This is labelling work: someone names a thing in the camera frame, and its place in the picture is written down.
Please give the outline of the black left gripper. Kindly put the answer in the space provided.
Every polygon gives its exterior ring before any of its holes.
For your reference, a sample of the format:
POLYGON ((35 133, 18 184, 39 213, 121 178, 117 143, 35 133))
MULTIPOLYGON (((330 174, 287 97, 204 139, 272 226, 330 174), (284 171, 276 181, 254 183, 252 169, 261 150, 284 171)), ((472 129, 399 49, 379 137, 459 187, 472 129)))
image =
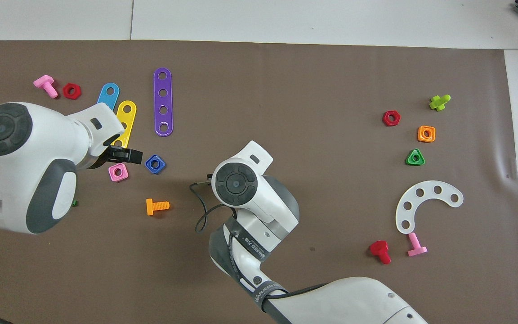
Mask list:
POLYGON ((109 145, 104 151, 105 162, 142 164, 143 153, 139 150, 123 150, 121 146, 109 145))

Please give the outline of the blue square plastic nut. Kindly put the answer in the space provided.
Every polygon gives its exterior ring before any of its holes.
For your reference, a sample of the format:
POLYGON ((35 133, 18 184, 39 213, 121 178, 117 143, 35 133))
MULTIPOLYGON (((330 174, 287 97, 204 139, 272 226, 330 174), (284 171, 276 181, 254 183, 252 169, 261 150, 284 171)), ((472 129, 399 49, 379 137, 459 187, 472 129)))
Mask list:
POLYGON ((166 167, 166 162, 158 154, 154 154, 146 160, 145 167, 152 174, 157 175, 166 167))

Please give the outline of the pink square plastic nut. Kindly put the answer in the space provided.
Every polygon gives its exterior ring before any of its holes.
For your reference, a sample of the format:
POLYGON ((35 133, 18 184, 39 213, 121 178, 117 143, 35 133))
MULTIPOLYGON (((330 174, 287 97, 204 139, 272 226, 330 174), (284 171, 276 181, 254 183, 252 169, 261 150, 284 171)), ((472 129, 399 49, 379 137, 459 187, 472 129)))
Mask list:
POLYGON ((118 163, 108 168, 109 176, 113 182, 121 182, 128 178, 127 166, 123 163, 118 163))

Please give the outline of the yellow three-hole strip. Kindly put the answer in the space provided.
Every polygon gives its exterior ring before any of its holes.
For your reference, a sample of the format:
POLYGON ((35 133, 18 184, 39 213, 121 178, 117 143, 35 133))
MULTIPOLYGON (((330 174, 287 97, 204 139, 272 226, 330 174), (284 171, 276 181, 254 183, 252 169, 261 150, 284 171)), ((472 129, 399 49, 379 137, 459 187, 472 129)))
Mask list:
POLYGON ((131 137, 132 127, 137 113, 137 106, 131 100, 124 100, 119 104, 116 111, 116 116, 122 123, 124 133, 116 140, 112 141, 112 145, 127 148, 131 137))

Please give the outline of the orange plastic bolt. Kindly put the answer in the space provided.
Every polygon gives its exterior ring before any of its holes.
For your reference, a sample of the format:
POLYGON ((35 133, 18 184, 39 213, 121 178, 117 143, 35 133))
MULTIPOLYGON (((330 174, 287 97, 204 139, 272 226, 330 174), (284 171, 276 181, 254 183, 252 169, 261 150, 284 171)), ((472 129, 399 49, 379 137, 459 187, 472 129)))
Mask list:
POLYGON ((166 210, 170 209, 170 202, 168 202, 168 201, 155 202, 151 198, 147 198, 145 203, 146 203, 146 214, 148 216, 153 216, 154 212, 166 211, 166 210))

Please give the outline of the blue two-hole strip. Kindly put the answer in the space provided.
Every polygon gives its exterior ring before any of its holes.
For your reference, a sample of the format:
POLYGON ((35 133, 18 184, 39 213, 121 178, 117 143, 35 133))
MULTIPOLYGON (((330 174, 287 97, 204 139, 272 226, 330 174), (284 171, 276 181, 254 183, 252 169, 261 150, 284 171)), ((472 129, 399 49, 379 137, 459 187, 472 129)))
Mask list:
POLYGON ((114 111, 120 92, 117 84, 113 82, 106 83, 99 92, 97 103, 104 103, 114 111))

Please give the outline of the purple four-hole strip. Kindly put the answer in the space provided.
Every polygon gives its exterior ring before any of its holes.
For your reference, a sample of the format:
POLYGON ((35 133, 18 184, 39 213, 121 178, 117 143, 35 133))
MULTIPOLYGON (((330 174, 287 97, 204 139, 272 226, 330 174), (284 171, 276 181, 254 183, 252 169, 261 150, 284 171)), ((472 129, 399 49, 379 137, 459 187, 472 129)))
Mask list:
POLYGON ((160 67, 153 75, 154 131, 168 137, 174 129, 173 82, 168 68, 160 67))

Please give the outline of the pink plastic bolt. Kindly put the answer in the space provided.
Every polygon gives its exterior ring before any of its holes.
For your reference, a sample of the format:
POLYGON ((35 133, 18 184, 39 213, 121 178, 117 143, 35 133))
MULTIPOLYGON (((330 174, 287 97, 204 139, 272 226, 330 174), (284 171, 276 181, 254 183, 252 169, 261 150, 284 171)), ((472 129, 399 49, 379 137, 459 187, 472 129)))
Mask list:
POLYGON ((408 256, 419 256, 420 254, 426 253, 428 251, 425 246, 420 244, 419 239, 414 232, 409 233, 408 238, 412 245, 412 249, 407 252, 408 256))
POLYGON ((36 88, 45 90, 47 95, 50 98, 57 98, 59 96, 57 90, 54 88, 53 83, 55 82, 54 78, 49 75, 42 75, 36 80, 34 80, 33 84, 36 88))

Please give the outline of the brown table mat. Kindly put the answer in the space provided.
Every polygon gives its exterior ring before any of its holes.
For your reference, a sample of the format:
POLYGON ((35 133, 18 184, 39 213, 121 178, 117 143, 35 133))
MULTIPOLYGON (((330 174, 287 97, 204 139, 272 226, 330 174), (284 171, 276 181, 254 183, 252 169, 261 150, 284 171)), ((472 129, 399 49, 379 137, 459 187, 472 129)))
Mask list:
POLYGON ((253 140, 267 174, 296 197, 300 222, 262 265, 289 291, 364 276, 432 324, 518 324, 518 177, 505 57, 500 50, 189 41, 0 41, 0 103, 70 114, 108 82, 138 107, 129 147, 158 154, 158 175, 129 165, 79 174, 76 199, 43 234, 0 230, 0 317, 16 324, 273 324, 208 252, 188 189, 253 140), (153 75, 168 68, 174 129, 154 131, 153 75), (36 88, 54 78, 59 96, 36 88), (80 86, 76 100, 63 96, 80 86), (450 95, 442 111, 434 96, 450 95), (397 126, 383 115, 396 110, 397 126), (421 125, 436 128, 419 142, 421 125), (405 160, 419 149, 426 162, 405 160), (464 197, 415 213, 428 251, 408 256, 395 211, 411 186, 439 180, 464 197), (170 209, 146 214, 146 199, 170 209), (387 241, 391 263, 371 254, 387 241))

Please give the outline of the red plastic bolt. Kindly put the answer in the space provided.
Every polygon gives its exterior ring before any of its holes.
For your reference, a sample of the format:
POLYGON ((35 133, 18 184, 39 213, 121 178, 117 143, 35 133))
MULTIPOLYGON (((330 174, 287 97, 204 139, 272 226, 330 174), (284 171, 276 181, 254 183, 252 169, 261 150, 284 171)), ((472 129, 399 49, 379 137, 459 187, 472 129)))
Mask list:
POLYGON ((376 242, 370 244, 369 250, 371 254, 375 257, 378 257, 380 262, 382 262, 384 265, 388 265, 391 263, 391 258, 389 255, 389 245, 387 244, 387 241, 377 240, 376 242))

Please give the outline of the green triangular plastic nut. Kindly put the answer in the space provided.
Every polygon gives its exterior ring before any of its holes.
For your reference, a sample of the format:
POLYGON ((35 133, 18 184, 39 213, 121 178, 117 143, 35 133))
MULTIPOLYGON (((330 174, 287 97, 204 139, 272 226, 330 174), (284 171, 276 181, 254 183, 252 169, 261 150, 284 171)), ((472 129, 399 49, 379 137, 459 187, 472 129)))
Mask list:
POLYGON ((405 160, 405 164, 410 166, 422 166, 425 162, 426 160, 419 149, 411 150, 405 160))

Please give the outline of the white curved perforated plate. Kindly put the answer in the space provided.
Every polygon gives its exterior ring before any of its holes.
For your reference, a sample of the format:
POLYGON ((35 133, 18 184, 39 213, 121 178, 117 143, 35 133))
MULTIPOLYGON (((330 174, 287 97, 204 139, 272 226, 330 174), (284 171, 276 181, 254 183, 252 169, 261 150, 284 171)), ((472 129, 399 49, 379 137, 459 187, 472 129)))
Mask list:
POLYGON ((449 183, 439 180, 426 180, 411 186, 401 196, 395 209, 395 225, 402 234, 415 231, 415 213, 419 206, 428 200, 443 201, 456 208, 463 204, 463 194, 449 183))

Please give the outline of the lime green plastic bolt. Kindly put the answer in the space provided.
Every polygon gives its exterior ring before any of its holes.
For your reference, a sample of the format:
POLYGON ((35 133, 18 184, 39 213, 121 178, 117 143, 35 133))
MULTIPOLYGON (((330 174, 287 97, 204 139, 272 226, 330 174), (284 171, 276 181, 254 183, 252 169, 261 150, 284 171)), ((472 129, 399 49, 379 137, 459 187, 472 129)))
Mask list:
POLYGON ((451 96, 448 94, 445 94, 443 96, 434 96, 430 99, 430 109, 435 109, 436 111, 442 111, 445 109, 445 105, 448 103, 448 101, 451 100, 451 96))

